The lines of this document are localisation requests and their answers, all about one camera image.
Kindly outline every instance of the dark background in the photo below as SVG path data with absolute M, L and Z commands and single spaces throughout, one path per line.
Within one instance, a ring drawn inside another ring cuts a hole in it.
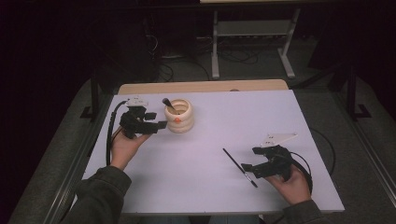
M 144 25 L 145 15 L 135 10 L 103 16 L 78 10 L 73 1 L 0 3 L 0 222 L 7 222 L 73 97 L 92 73 L 108 93 L 122 83 L 150 82 L 157 72 L 145 29 L 190 53 L 196 36 L 211 35 L 207 11 L 155 11 L 154 20 Z M 313 67 L 352 59 L 358 76 L 396 119 L 395 19 L 388 2 L 304 7 L 295 37 L 320 39 Z

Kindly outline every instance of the gray carpet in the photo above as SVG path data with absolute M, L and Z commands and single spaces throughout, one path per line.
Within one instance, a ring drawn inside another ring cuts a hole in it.
M 259 52 L 258 61 L 253 64 L 231 63 L 220 58 L 220 79 L 283 78 L 289 85 L 293 85 L 318 72 L 306 67 L 316 41 L 313 39 L 293 40 L 289 57 L 296 78 L 286 78 L 276 52 L 280 43 L 280 41 L 276 41 L 269 46 L 263 44 L 264 49 Z M 199 55 L 195 61 L 180 58 L 173 61 L 167 60 L 164 63 L 172 67 L 173 81 L 207 80 L 207 73 L 210 75 L 211 72 L 210 53 Z M 165 82 L 170 78 L 169 67 L 163 65 L 163 71 L 166 74 L 161 74 L 159 82 Z M 326 216 L 334 223 L 396 223 L 395 206 L 376 175 L 374 166 L 365 150 L 366 145 L 362 143 L 361 136 L 356 133 L 356 126 L 358 126 L 368 142 L 375 147 L 374 150 L 378 158 L 391 176 L 396 176 L 396 162 L 394 162 L 396 159 L 395 121 L 375 99 L 370 87 L 359 79 L 357 102 L 366 105 L 373 117 L 359 119 L 358 122 L 351 121 L 343 108 L 345 91 L 333 93 L 326 89 L 330 78 L 331 76 L 325 77 L 307 89 L 295 91 L 308 126 L 312 128 L 311 133 L 318 145 L 319 152 L 329 171 L 332 169 L 334 154 L 328 140 L 335 151 L 336 161 L 332 180 L 346 211 Z M 109 98 L 102 95 L 101 99 L 101 111 L 106 112 Z M 72 161 L 76 153 L 79 150 L 85 150 L 84 147 L 91 146 L 90 143 L 84 142 L 87 134 L 97 133 L 98 130 L 97 128 L 95 130 L 94 126 L 100 126 L 101 123 L 100 118 L 96 122 L 90 122 L 88 119 L 79 117 L 84 107 L 89 106 L 90 103 L 90 85 L 86 83 L 70 105 L 64 121 L 23 194 L 10 223 L 43 223 L 49 211 L 54 212 L 51 209 L 54 200 L 58 200 L 61 206 L 59 210 L 55 211 L 58 212 L 58 215 L 54 216 L 53 220 L 61 218 L 62 212 L 67 209 L 72 197 L 66 195 L 60 199 L 59 187 L 64 183 L 67 171 L 73 168 L 71 165 L 74 164 Z M 86 162 L 83 160 L 79 164 L 83 168 Z M 75 179 L 69 183 L 70 186 L 76 183 L 78 177 L 82 175 L 83 169 L 76 169 L 76 172 Z M 264 220 L 267 223 L 272 223 L 280 215 L 264 216 Z M 120 223 L 131 222 L 133 220 L 130 217 L 121 217 Z

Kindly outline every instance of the person's left hand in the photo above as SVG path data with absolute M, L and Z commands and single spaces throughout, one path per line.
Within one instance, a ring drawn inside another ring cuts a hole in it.
M 124 129 L 119 127 L 113 134 L 113 146 L 111 148 L 111 166 L 124 170 L 128 162 L 136 154 L 139 147 L 151 134 L 142 134 L 130 139 L 124 135 Z

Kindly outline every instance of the white table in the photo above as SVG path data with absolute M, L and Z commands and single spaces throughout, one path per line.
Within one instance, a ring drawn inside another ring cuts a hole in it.
M 106 166 L 110 113 L 130 97 L 114 97 L 84 178 Z M 226 148 L 239 163 L 265 162 L 251 149 L 259 146 L 268 133 L 298 134 L 281 146 L 309 162 L 313 199 L 319 209 L 344 210 L 292 91 L 178 92 L 140 97 L 149 103 L 147 112 L 158 113 L 154 121 L 165 120 L 164 97 L 188 99 L 193 105 L 195 124 L 187 133 L 159 130 L 139 148 L 125 169 L 132 185 L 124 198 L 123 213 L 236 215 L 280 211 L 287 204 L 276 190 L 264 179 L 249 174 L 259 186 L 254 188 L 222 150 Z M 120 107 L 114 129 L 126 110 L 126 106 Z

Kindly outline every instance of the person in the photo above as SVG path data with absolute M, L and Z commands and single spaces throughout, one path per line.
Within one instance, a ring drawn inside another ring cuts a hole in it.
M 118 223 L 123 197 L 131 185 L 130 177 L 123 170 L 149 137 L 150 135 L 142 134 L 129 139 L 124 135 L 123 129 L 118 128 L 113 135 L 110 165 L 100 168 L 89 179 L 78 183 L 78 199 L 61 223 Z M 275 175 L 265 179 L 290 204 L 284 209 L 288 223 L 331 223 L 311 199 L 304 175 L 297 167 L 291 166 L 291 177 L 288 181 Z

